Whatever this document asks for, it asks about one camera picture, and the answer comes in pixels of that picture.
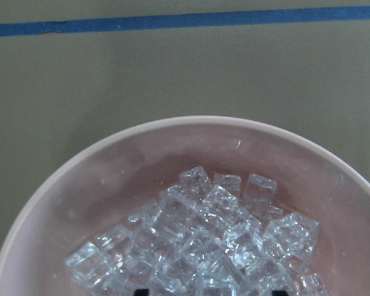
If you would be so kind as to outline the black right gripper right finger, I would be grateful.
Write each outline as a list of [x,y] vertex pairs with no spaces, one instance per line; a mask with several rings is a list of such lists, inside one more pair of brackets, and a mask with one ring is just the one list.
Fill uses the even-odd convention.
[[272,296],[287,296],[287,292],[284,290],[273,290],[271,295]]

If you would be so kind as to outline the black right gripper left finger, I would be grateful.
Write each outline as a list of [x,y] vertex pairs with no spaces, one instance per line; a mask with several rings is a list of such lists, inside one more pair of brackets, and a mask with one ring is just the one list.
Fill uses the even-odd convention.
[[149,289],[136,289],[134,296],[149,296]]

